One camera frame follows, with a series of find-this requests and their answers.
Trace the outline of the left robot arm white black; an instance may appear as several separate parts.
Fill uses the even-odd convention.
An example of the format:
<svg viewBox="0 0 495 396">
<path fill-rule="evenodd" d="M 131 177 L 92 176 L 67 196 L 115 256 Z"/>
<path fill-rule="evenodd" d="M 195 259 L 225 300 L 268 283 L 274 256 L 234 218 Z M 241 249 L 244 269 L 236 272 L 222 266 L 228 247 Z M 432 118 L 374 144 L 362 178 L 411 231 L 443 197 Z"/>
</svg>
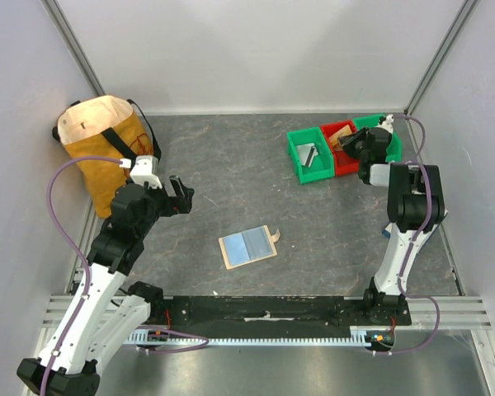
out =
<svg viewBox="0 0 495 396">
<path fill-rule="evenodd" d="M 169 178 L 170 196 L 156 176 L 128 181 L 111 201 L 111 215 L 94 238 L 86 269 L 55 334 L 36 358 L 21 361 L 16 374 L 37 395 L 93 395 L 102 372 L 142 323 L 165 314 L 162 289 L 137 282 L 116 312 L 102 318 L 112 298 L 144 251 L 144 239 L 161 217 L 191 212 L 194 190 Z"/>
</svg>

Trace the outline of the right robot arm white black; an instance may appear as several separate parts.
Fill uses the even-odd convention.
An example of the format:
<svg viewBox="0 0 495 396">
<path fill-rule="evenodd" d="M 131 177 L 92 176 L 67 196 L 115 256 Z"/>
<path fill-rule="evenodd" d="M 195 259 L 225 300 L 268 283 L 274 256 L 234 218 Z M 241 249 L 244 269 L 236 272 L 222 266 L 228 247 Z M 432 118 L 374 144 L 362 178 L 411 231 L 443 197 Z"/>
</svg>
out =
<svg viewBox="0 0 495 396">
<path fill-rule="evenodd" d="M 439 167 L 418 161 L 389 162 L 387 148 L 393 138 L 386 129 L 375 127 L 340 139 L 345 154 L 359 161 L 359 178 L 388 190 L 389 244 L 361 303 L 363 319 L 374 325 L 403 316 L 408 276 L 417 254 L 446 216 Z"/>
</svg>

